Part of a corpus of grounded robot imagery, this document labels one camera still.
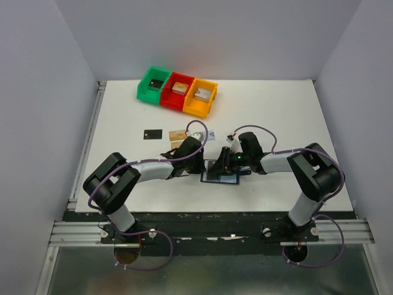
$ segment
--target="gray wall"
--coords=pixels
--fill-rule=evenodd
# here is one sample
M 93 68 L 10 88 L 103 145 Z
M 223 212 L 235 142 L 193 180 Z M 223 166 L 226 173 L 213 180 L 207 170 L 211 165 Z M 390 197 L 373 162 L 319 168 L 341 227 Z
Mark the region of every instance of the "gray wall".
M 98 79 L 315 79 L 360 0 L 56 0 Z
M 316 83 L 349 194 L 370 222 L 391 290 L 392 16 L 392 1 L 363 0 Z
M 96 82 L 52 0 L 0 3 L 0 294 L 33 294 Z

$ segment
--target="white tabletop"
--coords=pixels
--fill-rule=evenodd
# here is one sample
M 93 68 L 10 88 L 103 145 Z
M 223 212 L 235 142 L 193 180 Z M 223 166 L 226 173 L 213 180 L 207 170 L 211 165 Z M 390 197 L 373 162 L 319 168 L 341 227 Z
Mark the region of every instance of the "white tabletop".
M 216 100 L 203 122 L 214 130 L 216 140 L 208 141 L 205 159 L 216 159 L 226 136 L 245 124 L 261 125 L 278 137 L 276 150 L 302 148 L 319 143 L 333 158 L 336 155 L 311 81 L 213 81 L 218 83 Z M 184 129 L 197 119 L 191 115 L 136 99 L 139 81 L 109 81 L 96 123 L 85 165 L 85 180 L 111 153 L 126 159 L 157 157 L 171 149 L 168 132 Z M 143 140 L 145 129 L 162 129 L 162 140 Z M 193 124 L 192 132 L 203 127 Z M 253 131 L 264 151 L 272 137 Z M 240 185 L 201 183 L 200 175 L 171 180 L 153 180 L 135 186 L 126 205 L 130 211 L 289 211 L 300 193 L 291 173 L 242 176 Z M 76 194 L 76 211 L 91 212 L 88 195 L 81 187 Z M 324 211 L 351 211 L 346 188 L 331 199 Z

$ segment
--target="open box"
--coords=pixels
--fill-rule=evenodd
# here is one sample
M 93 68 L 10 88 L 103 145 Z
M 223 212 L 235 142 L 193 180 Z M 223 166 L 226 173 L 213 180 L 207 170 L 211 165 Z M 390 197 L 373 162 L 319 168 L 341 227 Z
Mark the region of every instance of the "open box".
M 172 87 L 176 82 L 188 85 L 187 90 L 183 95 L 172 91 Z M 173 72 L 161 91 L 160 105 L 180 112 L 183 111 L 185 97 L 187 96 L 193 82 L 194 77 Z
M 198 88 L 211 91 L 209 102 L 201 101 L 195 98 L 195 92 Z M 206 80 L 195 78 L 187 95 L 185 96 L 183 112 L 206 118 L 210 112 L 211 104 L 217 95 L 217 84 Z
M 160 104 L 161 91 L 168 81 L 171 73 L 171 71 L 151 66 L 138 85 L 138 93 L 136 98 L 146 101 L 147 103 Z M 152 79 L 163 81 L 163 84 L 159 90 L 152 90 L 149 88 L 149 84 Z

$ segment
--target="gray floor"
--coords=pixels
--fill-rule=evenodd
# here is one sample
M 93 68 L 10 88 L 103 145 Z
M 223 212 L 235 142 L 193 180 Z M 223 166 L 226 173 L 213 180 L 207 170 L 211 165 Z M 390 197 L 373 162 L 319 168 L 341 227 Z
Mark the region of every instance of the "gray floor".
M 337 246 L 310 247 L 308 263 L 325 262 Z M 159 295 L 281 295 L 377 294 L 363 246 L 352 245 L 335 265 L 302 269 L 280 256 L 175 257 L 166 267 L 151 272 L 115 267 L 113 250 L 63 248 L 59 252 L 50 293 L 159 294 Z M 163 258 L 139 258 L 139 265 L 156 265 Z

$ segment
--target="metal frame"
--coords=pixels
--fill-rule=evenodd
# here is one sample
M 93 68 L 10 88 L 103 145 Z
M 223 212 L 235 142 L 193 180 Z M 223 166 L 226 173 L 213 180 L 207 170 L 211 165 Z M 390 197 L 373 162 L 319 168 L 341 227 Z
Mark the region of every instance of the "metal frame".
M 100 81 L 98 82 L 98 85 L 99 87 L 93 108 L 93 114 L 90 119 L 84 148 L 79 160 L 77 175 L 72 186 L 71 195 L 67 205 L 68 211 L 75 211 L 76 209 L 76 196 L 86 167 L 87 155 L 90 151 L 93 134 L 98 120 L 99 109 L 106 89 L 106 81 Z M 384 279 L 378 257 L 375 253 L 375 245 L 372 245 L 375 241 L 368 222 L 364 219 L 342 219 L 337 222 L 343 230 L 346 244 L 364 244 L 366 257 L 370 266 L 370 272 L 372 273 L 378 292 L 380 295 L 388 294 L 386 280 Z M 98 225 L 103 226 L 105 224 L 108 224 L 108 222 L 56 222 L 54 224 L 44 265 L 36 289 L 36 295 L 48 293 L 60 247 L 139 247 L 138 244 L 102 244 L 102 230 L 98 227 Z M 336 226 L 330 221 L 317 220 L 316 227 L 319 231 L 318 235 L 320 240 L 318 242 L 303 241 L 303 243 L 307 245 L 341 244 L 340 233 Z M 281 246 L 290 246 L 295 244 L 296 243 L 285 242 L 281 243 Z

